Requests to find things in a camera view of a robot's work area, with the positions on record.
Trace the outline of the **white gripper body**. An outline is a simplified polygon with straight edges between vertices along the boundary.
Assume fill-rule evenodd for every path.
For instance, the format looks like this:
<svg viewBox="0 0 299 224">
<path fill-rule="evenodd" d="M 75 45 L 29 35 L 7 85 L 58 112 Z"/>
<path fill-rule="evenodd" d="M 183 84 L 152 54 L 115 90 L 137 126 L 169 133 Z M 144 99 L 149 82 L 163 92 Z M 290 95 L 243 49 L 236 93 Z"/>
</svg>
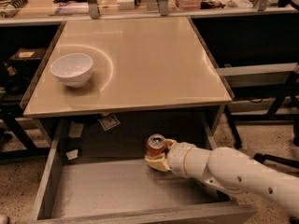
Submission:
<svg viewBox="0 0 299 224">
<path fill-rule="evenodd" d="M 185 171 L 184 162 L 189 151 L 195 148 L 195 145 L 186 142 L 175 143 L 167 153 L 167 163 L 170 171 L 177 176 L 188 178 Z"/>
</svg>

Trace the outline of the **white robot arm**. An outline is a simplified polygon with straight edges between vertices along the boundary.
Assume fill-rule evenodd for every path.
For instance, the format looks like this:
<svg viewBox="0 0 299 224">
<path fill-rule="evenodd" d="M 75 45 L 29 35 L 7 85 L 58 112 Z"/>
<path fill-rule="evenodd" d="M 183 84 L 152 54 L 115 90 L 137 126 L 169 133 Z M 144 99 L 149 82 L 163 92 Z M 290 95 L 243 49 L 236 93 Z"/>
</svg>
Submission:
<svg viewBox="0 0 299 224">
<path fill-rule="evenodd" d="M 253 192 L 299 215 L 299 178 L 271 169 L 236 149 L 208 150 L 154 134 L 147 141 L 145 161 L 155 170 L 196 179 L 228 195 Z"/>
</svg>

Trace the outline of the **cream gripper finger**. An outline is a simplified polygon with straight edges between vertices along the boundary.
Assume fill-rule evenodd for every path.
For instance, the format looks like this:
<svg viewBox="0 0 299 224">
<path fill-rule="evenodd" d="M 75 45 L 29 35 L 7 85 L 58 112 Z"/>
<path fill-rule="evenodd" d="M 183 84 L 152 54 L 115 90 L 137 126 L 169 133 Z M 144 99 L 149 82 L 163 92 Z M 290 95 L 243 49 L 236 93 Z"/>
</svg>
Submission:
<svg viewBox="0 0 299 224">
<path fill-rule="evenodd" d="M 149 167 L 152 169 L 161 171 L 161 172 L 169 172 L 170 167 L 167 162 L 167 157 L 164 154 L 160 154 L 154 157 L 149 155 L 145 156 L 145 161 Z"/>
<path fill-rule="evenodd" d="M 177 144 L 177 141 L 174 139 L 166 139 L 165 143 L 166 143 L 167 149 L 170 150 Z"/>
</svg>

